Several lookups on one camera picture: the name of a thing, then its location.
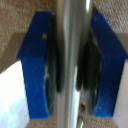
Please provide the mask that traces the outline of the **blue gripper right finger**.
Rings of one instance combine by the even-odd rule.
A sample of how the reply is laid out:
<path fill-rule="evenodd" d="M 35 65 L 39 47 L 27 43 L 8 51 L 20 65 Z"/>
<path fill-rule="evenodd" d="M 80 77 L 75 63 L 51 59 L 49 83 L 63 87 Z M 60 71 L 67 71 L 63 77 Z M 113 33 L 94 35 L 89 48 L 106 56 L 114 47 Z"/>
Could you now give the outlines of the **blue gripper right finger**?
<path fill-rule="evenodd" d="M 91 28 L 82 71 L 87 111 L 95 117 L 112 117 L 128 53 L 101 13 L 92 15 Z"/>

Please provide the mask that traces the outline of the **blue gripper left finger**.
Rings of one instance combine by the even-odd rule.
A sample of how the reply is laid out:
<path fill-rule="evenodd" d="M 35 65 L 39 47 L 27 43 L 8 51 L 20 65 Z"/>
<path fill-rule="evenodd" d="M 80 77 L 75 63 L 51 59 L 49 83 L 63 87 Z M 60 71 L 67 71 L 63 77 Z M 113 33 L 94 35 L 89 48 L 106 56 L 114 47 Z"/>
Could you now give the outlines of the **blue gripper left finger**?
<path fill-rule="evenodd" d="M 17 55 L 31 119 L 47 119 L 56 112 L 56 43 L 56 16 L 36 11 Z"/>

